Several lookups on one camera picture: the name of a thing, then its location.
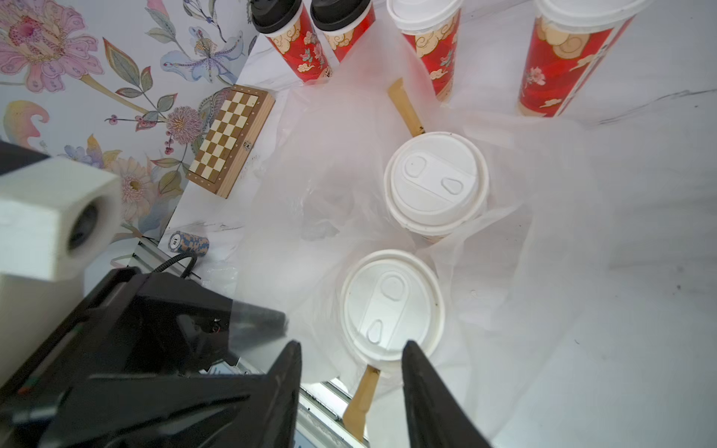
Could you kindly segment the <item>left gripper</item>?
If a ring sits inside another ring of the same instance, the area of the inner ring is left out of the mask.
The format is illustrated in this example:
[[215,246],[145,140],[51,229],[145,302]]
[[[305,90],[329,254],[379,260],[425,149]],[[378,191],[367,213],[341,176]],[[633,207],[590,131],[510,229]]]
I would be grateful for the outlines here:
[[190,375],[285,336],[287,316],[173,274],[110,272],[1,388],[2,414],[55,414],[92,377]]

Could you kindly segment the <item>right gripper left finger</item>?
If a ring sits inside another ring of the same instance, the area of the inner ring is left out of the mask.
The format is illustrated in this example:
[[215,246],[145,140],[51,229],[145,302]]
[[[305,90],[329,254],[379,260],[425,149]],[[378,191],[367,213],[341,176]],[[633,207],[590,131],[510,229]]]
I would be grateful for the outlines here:
[[73,388],[41,447],[289,447],[302,348],[265,374],[93,377]]

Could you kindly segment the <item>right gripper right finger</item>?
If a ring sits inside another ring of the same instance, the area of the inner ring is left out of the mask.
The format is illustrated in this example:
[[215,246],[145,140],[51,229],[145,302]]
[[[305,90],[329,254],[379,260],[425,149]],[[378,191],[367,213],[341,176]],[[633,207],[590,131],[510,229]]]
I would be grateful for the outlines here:
[[490,448],[414,341],[403,349],[401,372],[412,448]]

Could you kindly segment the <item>white lid beige cup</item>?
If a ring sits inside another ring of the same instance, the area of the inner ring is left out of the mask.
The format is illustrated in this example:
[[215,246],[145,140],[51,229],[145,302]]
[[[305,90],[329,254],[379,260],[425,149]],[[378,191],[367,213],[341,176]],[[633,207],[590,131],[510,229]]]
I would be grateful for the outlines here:
[[408,342],[430,356],[444,335],[446,301],[437,274],[410,252],[385,249],[356,261],[338,300],[347,345],[386,375],[399,371]]

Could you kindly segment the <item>clear plastic carrier bag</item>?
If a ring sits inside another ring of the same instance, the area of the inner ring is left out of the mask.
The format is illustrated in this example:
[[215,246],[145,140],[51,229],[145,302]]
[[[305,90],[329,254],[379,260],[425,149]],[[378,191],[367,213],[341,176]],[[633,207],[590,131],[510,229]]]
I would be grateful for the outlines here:
[[[410,133],[388,96],[404,80],[429,131],[465,138],[487,161],[484,210],[436,243],[390,216],[384,173]],[[515,411],[606,265],[606,205],[586,165],[587,135],[563,119],[441,106],[390,20],[378,20],[333,77],[289,95],[276,150],[233,256],[235,300],[284,312],[306,383],[358,386],[342,287],[381,249],[437,274],[444,334],[431,362],[488,439]]]

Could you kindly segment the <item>white lid floral cup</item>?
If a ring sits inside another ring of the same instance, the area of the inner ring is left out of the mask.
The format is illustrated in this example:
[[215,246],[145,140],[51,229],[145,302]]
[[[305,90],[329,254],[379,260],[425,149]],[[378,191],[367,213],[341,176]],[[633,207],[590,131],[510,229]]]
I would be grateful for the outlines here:
[[459,134],[432,132],[404,143],[384,173],[388,212],[431,243],[487,210],[490,175],[481,150]]

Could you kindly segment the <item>white lid red back cup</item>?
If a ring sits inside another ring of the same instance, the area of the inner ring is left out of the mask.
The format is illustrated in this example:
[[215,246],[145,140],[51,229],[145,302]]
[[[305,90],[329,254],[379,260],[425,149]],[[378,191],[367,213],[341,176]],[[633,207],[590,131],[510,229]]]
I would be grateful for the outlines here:
[[517,107],[557,117],[650,3],[644,0],[539,0]]

